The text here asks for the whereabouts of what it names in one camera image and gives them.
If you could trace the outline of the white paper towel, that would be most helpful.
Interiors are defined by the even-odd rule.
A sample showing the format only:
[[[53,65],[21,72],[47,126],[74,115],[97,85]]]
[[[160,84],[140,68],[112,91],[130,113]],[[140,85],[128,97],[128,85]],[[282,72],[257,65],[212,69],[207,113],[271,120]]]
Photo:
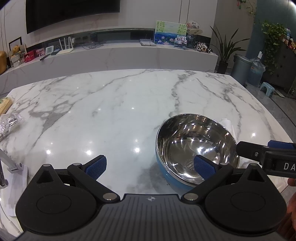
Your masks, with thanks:
[[[235,133],[234,126],[233,126],[232,122],[227,118],[223,118],[221,121],[219,121],[219,124],[222,125],[225,129],[227,129],[227,131],[230,133],[230,135],[234,139],[234,141],[230,141],[231,142],[230,149],[233,149],[234,151],[236,151],[237,138],[236,138],[236,133]],[[242,157],[237,156],[236,159],[237,160],[234,162],[231,162],[230,158],[228,158],[227,161],[220,160],[220,162],[232,164],[233,167],[240,168],[240,169],[247,168],[247,166],[249,164],[258,164],[260,167],[262,167],[258,162],[252,161],[248,158],[242,158]]]

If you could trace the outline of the blue steel bowl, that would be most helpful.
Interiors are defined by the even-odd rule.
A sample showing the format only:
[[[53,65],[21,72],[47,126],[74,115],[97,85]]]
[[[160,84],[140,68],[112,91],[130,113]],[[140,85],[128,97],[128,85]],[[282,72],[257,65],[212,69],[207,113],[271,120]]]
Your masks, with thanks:
[[[159,127],[155,142],[156,159],[168,184],[190,190],[203,182],[194,169],[194,158],[201,155],[215,164],[236,161],[234,141],[219,122],[200,114],[175,115]]]

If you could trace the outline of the small blue plastic stool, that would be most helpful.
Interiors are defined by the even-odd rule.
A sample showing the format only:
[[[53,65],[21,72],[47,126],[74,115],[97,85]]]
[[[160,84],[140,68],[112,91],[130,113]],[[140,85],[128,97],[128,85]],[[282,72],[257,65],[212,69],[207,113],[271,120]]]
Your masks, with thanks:
[[[265,91],[265,95],[267,97],[272,97],[274,92],[275,92],[275,89],[273,86],[271,86],[269,83],[267,82],[263,82],[259,88],[259,90],[261,91]]]

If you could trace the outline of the white phone stand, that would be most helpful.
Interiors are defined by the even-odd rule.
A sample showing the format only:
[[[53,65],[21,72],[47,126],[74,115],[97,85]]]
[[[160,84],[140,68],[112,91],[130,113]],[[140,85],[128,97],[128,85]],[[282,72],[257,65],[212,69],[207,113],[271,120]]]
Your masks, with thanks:
[[[16,163],[14,162],[2,149],[0,149],[1,153],[1,163],[4,163],[8,167],[8,171],[13,173],[23,173],[23,164],[22,163]],[[1,165],[1,189],[6,188],[8,186],[9,182],[4,177],[3,168]]]

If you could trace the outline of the grey trash bin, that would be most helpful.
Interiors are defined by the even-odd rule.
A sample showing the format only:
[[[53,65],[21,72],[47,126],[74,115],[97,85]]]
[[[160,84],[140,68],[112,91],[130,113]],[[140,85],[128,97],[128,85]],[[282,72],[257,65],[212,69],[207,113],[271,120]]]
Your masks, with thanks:
[[[240,54],[235,54],[234,65],[230,75],[237,82],[239,82],[241,85],[244,86],[246,84],[251,66],[252,66],[251,60],[249,60],[248,58]]]

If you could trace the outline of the clear plastic wrapped item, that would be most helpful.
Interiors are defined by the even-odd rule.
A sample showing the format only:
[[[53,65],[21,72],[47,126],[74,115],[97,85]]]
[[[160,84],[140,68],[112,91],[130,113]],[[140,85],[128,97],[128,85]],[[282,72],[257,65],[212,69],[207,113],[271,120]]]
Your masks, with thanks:
[[[9,135],[11,130],[24,122],[24,118],[19,113],[9,113],[1,115],[1,140]]]

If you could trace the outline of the climbing green ivy plant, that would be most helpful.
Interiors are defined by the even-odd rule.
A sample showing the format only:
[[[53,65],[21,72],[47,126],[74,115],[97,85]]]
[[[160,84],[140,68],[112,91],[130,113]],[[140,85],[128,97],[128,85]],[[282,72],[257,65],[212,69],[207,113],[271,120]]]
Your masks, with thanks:
[[[276,58],[278,57],[282,38],[287,31],[282,24],[275,24],[269,21],[262,23],[261,30],[264,34],[263,64],[266,66],[269,74],[272,75],[277,65]]]

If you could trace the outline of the white wifi router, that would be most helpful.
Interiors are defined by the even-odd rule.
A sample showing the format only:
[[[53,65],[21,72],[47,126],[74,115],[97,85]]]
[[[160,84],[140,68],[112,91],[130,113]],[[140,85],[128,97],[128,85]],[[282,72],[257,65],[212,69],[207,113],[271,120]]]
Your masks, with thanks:
[[[74,50],[73,41],[71,37],[68,39],[64,38],[63,43],[59,39],[60,50],[58,51],[57,55],[68,54]]]

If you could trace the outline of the white digital clock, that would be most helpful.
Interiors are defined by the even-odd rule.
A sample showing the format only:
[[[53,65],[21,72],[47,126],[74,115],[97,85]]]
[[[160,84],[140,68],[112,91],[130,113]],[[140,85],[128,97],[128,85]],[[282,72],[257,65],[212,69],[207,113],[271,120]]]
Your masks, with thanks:
[[[51,55],[54,51],[54,46],[49,46],[45,50],[45,55]]]

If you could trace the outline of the red gift box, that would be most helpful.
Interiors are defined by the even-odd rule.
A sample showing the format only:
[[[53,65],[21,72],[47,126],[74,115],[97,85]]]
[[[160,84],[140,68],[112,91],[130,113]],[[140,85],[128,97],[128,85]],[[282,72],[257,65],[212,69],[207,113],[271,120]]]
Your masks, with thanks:
[[[26,54],[24,54],[24,61],[25,61],[25,63],[28,63],[28,62],[30,62],[30,61],[32,61],[34,59],[35,59],[35,51],[34,50],[33,51],[29,51]]]

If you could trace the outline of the round decorated fan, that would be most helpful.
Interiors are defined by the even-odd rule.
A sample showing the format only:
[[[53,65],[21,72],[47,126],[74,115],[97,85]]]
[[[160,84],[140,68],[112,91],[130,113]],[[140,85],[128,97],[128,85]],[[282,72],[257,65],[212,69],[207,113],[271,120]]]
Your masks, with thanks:
[[[203,30],[197,21],[187,21],[186,25],[188,35],[201,35],[201,33],[203,33]]]

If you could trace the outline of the golden gourd ornament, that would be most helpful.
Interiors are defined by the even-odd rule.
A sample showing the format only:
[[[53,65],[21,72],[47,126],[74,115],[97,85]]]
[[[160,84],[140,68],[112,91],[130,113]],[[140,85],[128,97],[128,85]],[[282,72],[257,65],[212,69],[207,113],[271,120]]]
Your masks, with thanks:
[[[0,51],[0,74],[3,74],[7,68],[7,56],[5,51]]]

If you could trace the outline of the grey laptop on console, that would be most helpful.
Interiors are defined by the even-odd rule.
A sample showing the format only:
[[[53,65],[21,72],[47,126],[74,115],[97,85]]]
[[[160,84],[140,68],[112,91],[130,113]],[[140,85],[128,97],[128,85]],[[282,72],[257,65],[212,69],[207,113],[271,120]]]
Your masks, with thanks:
[[[141,46],[145,46],[145,47],[154,47],[156,46],[156,44],[151,40],[151,39],[139,39],[139,43]]]

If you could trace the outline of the yellow plush toy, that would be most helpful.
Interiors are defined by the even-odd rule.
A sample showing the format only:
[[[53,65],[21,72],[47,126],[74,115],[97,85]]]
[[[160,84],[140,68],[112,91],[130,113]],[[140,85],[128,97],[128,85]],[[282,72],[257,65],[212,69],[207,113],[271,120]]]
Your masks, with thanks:
[[[11,53],[11,56],[10,56],[11,60],[13,58],[15,58],[16,56],[19,56],[21,53],[22,52],[20,50],[20,46],[19,45],[15,45],[15,47],[12,49],[12,53]]]

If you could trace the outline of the black framed picture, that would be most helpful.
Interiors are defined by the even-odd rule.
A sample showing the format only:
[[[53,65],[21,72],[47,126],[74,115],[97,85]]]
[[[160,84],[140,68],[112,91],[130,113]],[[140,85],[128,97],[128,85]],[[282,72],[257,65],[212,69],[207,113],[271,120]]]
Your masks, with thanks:
[[[22,45],[23,42],[22,42],[22,37],[18,37],[12,41],[9,42],[9,49],[10,51],[12,51],[12,49],[15,47],[15,46],[20,46]]]

